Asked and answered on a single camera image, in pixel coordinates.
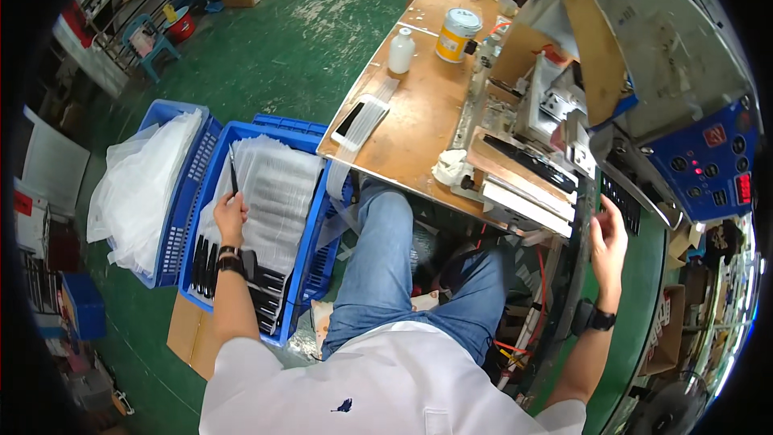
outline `white plastic bag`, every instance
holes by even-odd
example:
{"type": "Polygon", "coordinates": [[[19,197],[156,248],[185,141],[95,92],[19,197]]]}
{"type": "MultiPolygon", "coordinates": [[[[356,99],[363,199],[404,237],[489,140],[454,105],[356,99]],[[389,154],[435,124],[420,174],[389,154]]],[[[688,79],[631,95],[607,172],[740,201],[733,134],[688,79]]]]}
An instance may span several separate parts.
{"type": "Polygon", "coordinates": [[[107,171],[91,196],[86,240],[111,239],[107,258],[155,276],[169,200],[202,112],[183,113],[107,150],[107,171]]]}

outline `blue plastic crate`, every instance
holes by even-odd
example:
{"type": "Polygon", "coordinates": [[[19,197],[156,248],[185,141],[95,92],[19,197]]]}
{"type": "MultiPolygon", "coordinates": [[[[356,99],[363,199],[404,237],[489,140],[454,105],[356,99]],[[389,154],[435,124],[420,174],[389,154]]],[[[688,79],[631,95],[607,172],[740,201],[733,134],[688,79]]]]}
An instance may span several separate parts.
{"type": "Polygon", "coordinates": [[[191,141],[188,155],[182,161],[175,188],[169,198],[169,209],[164,218],[159,253],[155,261],[155,276],[151,279],[147,271],[132,270],[142,284],[150,289],[177,284],[193,207],[223,125],[209,114],[206,106],[157,99],[150,104],[138,130],[142,131],[156,123],[162,126],[183,112],[194,112],[197,108],[202,111],[201,125],[191,141]]]}
{"type": "Polygon", "coordinates": [[[62,286],[70,299],[70,315],[78,339],[88,341],[104,336],[107,333],[104,302],[91,276],[87,273],[63,273],[62,286]]]}
{"type": "MultiPolygon", "coordinates": [[[[201,192],[196,201],[196,207],[193,210],[193,219],[190,225],[190,231],[195,232],[198,229],[198,216],[201,209],[212,200],[220,171],[228,155],[228,145],[233,141],[243,138],[255,138],[261,134],[282,141],[289,147],[307,153],[315,153],[319,141],[326,130],[326,126],[313,122],[289,120],[277,116],[257,115],[253,124],[245,122],[229,122],[223,129],[223,133],[217,141],[212,159],[207,168],[207,174],[202,182],[201,192]]],[[[324,190],[327,183],[330,162],[326,162],[324,170],[320,176],[317,190],[314,193],[311,206],[308,211],[308,218],[301,243],[298,247],[298,255],[295,260],[295,267],[291,278],[287,282],[287,303],[285,311],[282,314],[282,323],[280,329],[273,335],[268,336],[261,333],[264,342],[276,346],[284,346],[290,336],[295,333],[295,326],[298,316],[308,308],[308,301],[304,305],[304,293],[309,278],[314,278],[316,284],[312,282],[314,292],[321,290],[323,282],[320,280],[325,276],[330,277],[333,271],[335,261],[335,250],[338,248],[339,240],[331,242],[325,249],[314,251],[319,232],[324,218],[329,214],[330,200],[324,190]]],[[[344,189],[345,200],[348,204],[351,198],[351,188],[344,189]]],[[[212,312],[212,307],[203,303],[194,296],[188,294],[188,286],[191,282],[191,270],[193,266],[193,254],[196,249],[196,236],[188,237],[183,254],[181,274],[179,276],[178,288],[180,294],[193,304],[207,312],[212,312]]]]}

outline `white plastic bottle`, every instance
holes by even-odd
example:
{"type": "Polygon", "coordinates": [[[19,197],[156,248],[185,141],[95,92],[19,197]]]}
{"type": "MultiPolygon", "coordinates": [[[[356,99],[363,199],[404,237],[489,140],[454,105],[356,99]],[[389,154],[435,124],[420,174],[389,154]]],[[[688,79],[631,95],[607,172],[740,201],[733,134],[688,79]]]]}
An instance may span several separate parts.
{"type": "Polygon", "coordinates": [[[411,58],[416,44],[411,39],[411,29],[403,27],[389,46],[389,69],[392,73],[402,74],[411,67],[411,58]]]}

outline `phone screen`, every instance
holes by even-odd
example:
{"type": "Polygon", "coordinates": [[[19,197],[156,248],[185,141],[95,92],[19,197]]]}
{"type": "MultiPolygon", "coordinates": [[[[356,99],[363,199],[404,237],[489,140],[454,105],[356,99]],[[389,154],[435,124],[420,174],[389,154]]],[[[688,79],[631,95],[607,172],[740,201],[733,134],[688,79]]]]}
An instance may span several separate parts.
{"type": "Polygon", "coordinates": [[[352,126],[354,119],[357,117],[358,114],[360,114],[360,111],[362,111],[362,107],[364,105],[365,105],[364,102],[358,102],[357,106],[354,107],[352,112],[350,112],[346,116],[346,118],[343,119],[341,124],[339,124],[339,127],[335,129],[335,132],[341,135],[342,137],[345,137],[346,133],[349,131],[349,128],[352,126]]]}

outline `red cable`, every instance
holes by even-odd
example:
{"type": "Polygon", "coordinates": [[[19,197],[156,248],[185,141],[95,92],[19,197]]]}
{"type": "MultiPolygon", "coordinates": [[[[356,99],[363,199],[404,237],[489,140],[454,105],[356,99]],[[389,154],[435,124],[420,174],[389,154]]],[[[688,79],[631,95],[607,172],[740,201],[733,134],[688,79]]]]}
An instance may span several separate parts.
{"type": "Polygon", "coordinates": [[[539,333],[539,329],[542,327],[542,320],[545,317],[545,266],[542,261],[542,251],[539,250],[539,246],[536,246],[536,256],[539,259],[539,273],[542,276],[542,307],[539,309],[539,319],[536,320],[536,327],[529,338],[527,346],[534,342],[537,333],[539,333]]]}
{"type": "MultiPolygon", "coordinates": [[[[481,228],[481,235],[483,235],[483,232],[486,231],[486,225],[487,224],[483,224],[483,228],[481,228]]],[[[482,238],[478,239],[478,245],[475,246],[475,250],[478,250],[479,248],[481,248],[481,240],[483,240],[483,239],[482,238]]]]}

